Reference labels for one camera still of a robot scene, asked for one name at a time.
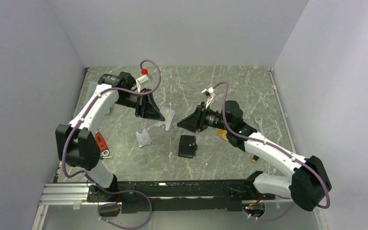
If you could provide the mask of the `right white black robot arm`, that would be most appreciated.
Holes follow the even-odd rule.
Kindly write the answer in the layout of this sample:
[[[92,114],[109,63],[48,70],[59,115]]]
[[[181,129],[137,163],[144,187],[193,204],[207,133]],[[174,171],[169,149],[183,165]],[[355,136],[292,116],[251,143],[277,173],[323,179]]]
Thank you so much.
[[[306,211],[330,207],[332,185],[323,162],[316,156],[306,158],[270,141],[244,121],[243,111],[236,101],[226,101],[221,112],[211,110],[202,102],[177,126],[193,133],[202,132],[207,127],[225,130],[232,146],[257,155],[282,172],[282,176],[253,173],[249,178],[251,182],[245,185],[249,198],[278,195],[292,199]]]

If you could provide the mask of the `aluminium frame rail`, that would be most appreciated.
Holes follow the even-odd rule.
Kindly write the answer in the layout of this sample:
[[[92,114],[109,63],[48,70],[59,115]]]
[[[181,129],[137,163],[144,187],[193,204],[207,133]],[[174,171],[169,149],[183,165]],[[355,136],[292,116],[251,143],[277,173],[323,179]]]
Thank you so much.
[[[46,184],[42,197],[40,199],[41,205],[73,205],[74,207],[78,207],[79,205],[102,205],[106,203],[89,203],[87,202],[87,194],[89,187],[93,185],[91,183],[57,183],[57,184]],[[263,204],[260,204],[258,201],[253,202],[253,206],[260,208],[264,205],[265,202],[274,201],[266,200]]]

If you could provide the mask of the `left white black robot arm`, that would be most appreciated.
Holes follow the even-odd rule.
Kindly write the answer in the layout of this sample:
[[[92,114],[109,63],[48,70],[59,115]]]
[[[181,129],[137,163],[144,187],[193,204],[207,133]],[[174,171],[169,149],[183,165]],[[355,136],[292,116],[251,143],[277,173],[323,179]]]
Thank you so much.
[[[117,176],[100,161],[96,131],[113,104],[135,109],[136,117],[164,121],[153,97],[160,83],[160,71],[157,84],[152,89],[141,88],[137,79],[127,72],[101,76],[83,109],[68,124],[60,124],[55,130],[63,174],[67,178],[84,174],[100,188],[99,194],[104,200],[115,200],[119,193]]]

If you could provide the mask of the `yellow tipped black tool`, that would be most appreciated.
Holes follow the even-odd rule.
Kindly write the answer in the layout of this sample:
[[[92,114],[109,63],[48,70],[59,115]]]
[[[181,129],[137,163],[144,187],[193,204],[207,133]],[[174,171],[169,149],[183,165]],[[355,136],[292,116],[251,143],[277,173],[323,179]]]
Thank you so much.
[[[259,157],[257,155],[254,155],[253,158],[252,158],[252,161],[257,162],[258,160],[259,160]]]

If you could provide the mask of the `orange card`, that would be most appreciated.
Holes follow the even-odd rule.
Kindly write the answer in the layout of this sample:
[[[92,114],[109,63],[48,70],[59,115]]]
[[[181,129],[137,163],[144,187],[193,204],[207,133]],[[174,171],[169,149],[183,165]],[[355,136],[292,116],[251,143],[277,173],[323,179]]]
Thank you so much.
[[[228,138],[227,138],[227,131],[226,130],[224,130],[224,129],[219,129],[219,130],[217,130],[217,133],[218,133],[218,135],[223,139],[223,140],[225,140],[226,142],[228,142],[229,140],[228,140]]]

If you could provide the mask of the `clear plastic screw box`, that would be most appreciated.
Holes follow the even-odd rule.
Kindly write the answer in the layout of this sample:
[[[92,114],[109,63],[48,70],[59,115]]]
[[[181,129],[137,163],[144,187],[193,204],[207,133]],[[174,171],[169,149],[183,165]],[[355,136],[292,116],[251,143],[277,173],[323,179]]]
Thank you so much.
[[[87,89],[87,97],[91,98],[92,95],[94,94],[96,87],[97,87],[98,83],[97,82],[90,82],[88,89]]]

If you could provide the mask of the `silver credit card stack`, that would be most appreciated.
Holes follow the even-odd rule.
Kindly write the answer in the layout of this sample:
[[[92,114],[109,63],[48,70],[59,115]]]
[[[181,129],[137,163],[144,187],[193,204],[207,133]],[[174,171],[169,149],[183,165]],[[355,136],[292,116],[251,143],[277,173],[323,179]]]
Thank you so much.
[[[150,138],[150,135],[148,133],[148,130],[146,128],[136,131],[135,132],[136,135],[136,139],[138,142],[138,146],[140,148],[143,148],[145,146],[151,145],[152,144],[152,140]]]

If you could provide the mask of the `black leather card holder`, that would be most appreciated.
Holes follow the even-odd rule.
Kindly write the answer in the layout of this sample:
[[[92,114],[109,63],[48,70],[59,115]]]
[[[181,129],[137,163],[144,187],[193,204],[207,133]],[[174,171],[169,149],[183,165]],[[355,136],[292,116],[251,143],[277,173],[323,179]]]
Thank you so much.
[[[191,135],[181,135],[178,148],[178,156],[192,159],[196,155],[196,137]]]

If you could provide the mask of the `silver wrench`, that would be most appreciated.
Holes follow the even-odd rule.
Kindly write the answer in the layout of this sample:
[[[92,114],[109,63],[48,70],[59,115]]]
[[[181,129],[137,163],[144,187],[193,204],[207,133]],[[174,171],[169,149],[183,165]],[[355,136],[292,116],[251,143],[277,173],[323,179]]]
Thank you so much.
[[[260,118],[260,117],[255,117],[254,118],[254,121],[255,123],[258,125],[258,129],[259,129],[259,132],[265,136],[265,130],[264,130],[264,127],[263,127],[263,119]]]

